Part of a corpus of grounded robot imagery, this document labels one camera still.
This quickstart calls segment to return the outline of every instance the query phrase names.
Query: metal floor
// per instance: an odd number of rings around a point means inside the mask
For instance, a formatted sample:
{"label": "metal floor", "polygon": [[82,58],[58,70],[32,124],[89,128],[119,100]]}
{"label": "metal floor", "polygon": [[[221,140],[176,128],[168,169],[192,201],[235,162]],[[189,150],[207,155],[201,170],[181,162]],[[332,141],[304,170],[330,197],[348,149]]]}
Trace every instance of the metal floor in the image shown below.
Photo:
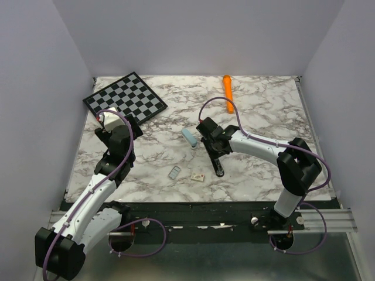
{"label": "metal floor", "polygon": [[[293,250],[309,249],[320,235],[296,237]],[[134,245],[146,253],[157,245]],[[167,245],[149,258],[119,258],[109,254],[104,239],[88,254],[74,281],[269,281],[361,280],[346,234],[330,234],[326,244],[309,255],[274,252],[268,244]]]}

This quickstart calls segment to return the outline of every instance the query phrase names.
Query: light blue eraser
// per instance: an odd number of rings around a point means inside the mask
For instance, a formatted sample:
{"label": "light blue eraser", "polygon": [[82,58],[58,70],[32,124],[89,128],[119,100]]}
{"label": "light blue eraser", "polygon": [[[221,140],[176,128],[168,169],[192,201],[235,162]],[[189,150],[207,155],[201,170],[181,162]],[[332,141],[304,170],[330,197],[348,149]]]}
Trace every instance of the light blue eraser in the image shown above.
{"label": "light blue eraser", "polygon": [[192,135],[192,133],[189,132],[188,129],[186,128],[183,128],[181,130],[181,133],[182,133],[182,136],[184,139],[186,139],[186,141],[188,142],[188,144],[192,147],[192,148],[195,148],[197,146],[197,140],[194,138],[194,136]]}

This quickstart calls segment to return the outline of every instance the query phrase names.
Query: screw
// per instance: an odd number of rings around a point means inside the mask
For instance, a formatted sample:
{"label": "screw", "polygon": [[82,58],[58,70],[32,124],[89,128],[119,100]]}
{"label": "screw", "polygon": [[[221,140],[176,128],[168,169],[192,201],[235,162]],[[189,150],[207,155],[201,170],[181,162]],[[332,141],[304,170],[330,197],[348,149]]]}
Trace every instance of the screw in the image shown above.
{"label": "screw", "polygon": [[257,217],[253,217],[253,218],[251,218],[250,222],[251,222],[252,225],[258,225],[259,220],[258,220]]}
{"label": "screw", "polygon": [[296,221],[297,221],[297,224],[299,224],[299,225],[302,225],[305,222],[304,218],[302,218],[302,217],[297,217]]}

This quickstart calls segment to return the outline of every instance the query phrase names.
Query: marble surface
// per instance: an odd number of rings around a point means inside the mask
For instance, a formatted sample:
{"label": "marble surface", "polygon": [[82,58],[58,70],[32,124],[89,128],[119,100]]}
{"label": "marble surface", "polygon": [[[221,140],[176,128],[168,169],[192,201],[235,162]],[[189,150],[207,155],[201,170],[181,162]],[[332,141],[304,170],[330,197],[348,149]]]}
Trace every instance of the marble surface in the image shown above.
{"label": "marble surface", "polygon": [[[99,77],[95,91],[120,77]],[[180,133],[188,128],[200,139],[197,116],[209,98],[223,96],[221,77],[143,76],[144,81],[168,104],[168,108],[141,125],[144,135],[135,141],[134,168],[108,201],[191,202],[270,201],[283,189],[276,166],[256,157],[232,153],[220,158],[222,178],[214,174],[202,143],[192,150]],[[291,141],[298,136],[315,151],[295,81],[292,77],[232,77],[233,99],[244,128],[257,135]],[[203,111],[222,127],[236,125],[224,101],[213,101]],[[74,202],[86,188],[105,146],[95,136],[98,123],[89,112],[66,199]],[[175,180],[167,177],[174,165],[182,170]],[[193,172],[204,182],[191,181]],[[317,184],[324,181],[321,173]],[[311,193],[307,200],[329,200],[327,189]]]}

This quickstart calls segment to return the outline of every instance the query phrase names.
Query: table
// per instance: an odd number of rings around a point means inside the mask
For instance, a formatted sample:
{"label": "table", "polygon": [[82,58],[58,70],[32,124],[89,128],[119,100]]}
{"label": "table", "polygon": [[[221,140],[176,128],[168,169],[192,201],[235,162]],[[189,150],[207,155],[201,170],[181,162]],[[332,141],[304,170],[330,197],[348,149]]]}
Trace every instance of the table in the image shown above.
{"label": "table", "polygon": [[[296,235],[294,251],[314,247],[320,235]],[[157,245],[134,245],[133,253]],[[38,270],[42,281],[41,270]],[[346,234],[329,234],[309,255],[272,251],[268,244],[168,244],[148,258],[110,255],[107,238],[87,255],[74,281],[361,281]]]}
{"label": "table", "polygon": [[[252,156],[232,153],[220,158],[222,178],[214,174],[202,143],[192,150],[180,133],[182,128],[200,139],[199,109],[205,101],[224,96],[219,76],[141,76],[168,104],[168,108],[141,125],[144,135],[135,141],[134,168],[107,201],[191,202],[191,201],[273,201],[283,189],[277,167]],[[95,91],[120,79],[99,77]],[[295,81],[292,77],[232,77],[233,100],[243,126],[257,135],[274,139],[306,140],[315,144]],[[236,125],[224,101],[213,101],[203,111],[222,127]],[[88,113],[78,155],[71,175],[67,202],[75,202],[86,188],[105,146],[94,134],[98,123]],[[175,180],[167,177],[174,165],[182,170]],[[204,182],[191,181],[193,172],[203,173]],[[316,184],[324,181],[318,177]],[[327,189],[315,191],[307,200],[330,200]]]}

